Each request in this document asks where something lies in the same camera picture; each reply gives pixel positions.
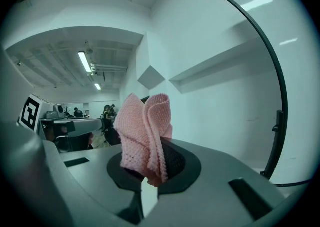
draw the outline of black curved frame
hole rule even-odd
[[[279,80],[280,85],[280,91],[281,91],[281,100],[282,100],[282,112],[278,113],[278,119],[277,119],[277,125],[273,128],[275,129],[275,138],[273,142],[272,151],[268,160],[268,163],[266,165],[266,168],[263,172],[261,172],[261,175],[266,177],[267,179],[270,179],[273,175],[276,166],[279,162],[284,144],[285,144],[285,138],[286,138],[286,132],[287,132],[287,125],[288,125],[288,95],[287,95],[287,87],[285,82],[285,77],[279,62],[279,59],[277,57],[277,54],[272,47],[268,37],[264,33],[264,31],[261,29],[261,27],[257,24],[257,22],[252,18],[250,14],[248,14],[247,11],[245,11],[237,2],[234,0],[227,0],[230,2],[236,9],[240,11],[241,14],[244,15],[244,17],[252,24],[254,29],[258,32],[259,36],[261,37],[263,43],[265,44],[271,59],[273,61],[276,74]]]

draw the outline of black rectangular slot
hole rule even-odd
[[[229,182],[238,198],[256,221],[272,211],[272,208],[243,179]]]
[[[74,166],[77,166],[77,165],[80,165],[80,164],[83,164],[83,163],[87,163],[89,162],[90,160],[85,158],[85,157],[82,157],[82,158],[77,158],[77,159],[74,159],[74,160],[69,160],[69,161],[66,161],[64,162],[65,166],[67,168],[69,167],[74,167]]]

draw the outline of folded cloth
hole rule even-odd
[[[114,122],[122,143],[121,167],[137,171],[153,186],[168,180],[160,137],[171,138],[170,100],[166,94],[144,104],[135,94],[125,100]]]

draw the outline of pink cloth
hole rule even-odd
[[[153,186],[168,180],[160,137],[172,138],[170,100],[166,94],[150,97],[144,104],[135,94],[125,100],[114,128],[122,143],[121,167],[139,172]]]

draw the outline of fluorescent light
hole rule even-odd
[[[101,90],[101,87],[99,86],[99,84],[94,84],[96,89]]]
[[[90,72],[91,72],[91,68],[90,68],[89,63],[88,63],[88,61],[87,61],[85,52],[80,51],[80,52],[78,52],[78,55],[79,55],[79,57],[80,57],[80,59],[81,59],[81,62],[82,62],[82,64],[83,64],[86,72],[87,72],[87,73],[90,73]]]
[[[245,11],[250,11],[251,9],[255,9],[257,7],[261,7],[265,4],[271,3],[274,0],[253,0],[247,4],[242,5],[241,7],[245,10]]]
[[[292,43],[292,42],[296,42],[298,40],[298,38],[294,38],[294,39],[290,39],[290,40],[287,40],[285,42],[281,42],[279,45],[280,46],[283,46],[285,44],[289,44],[289,43]]]

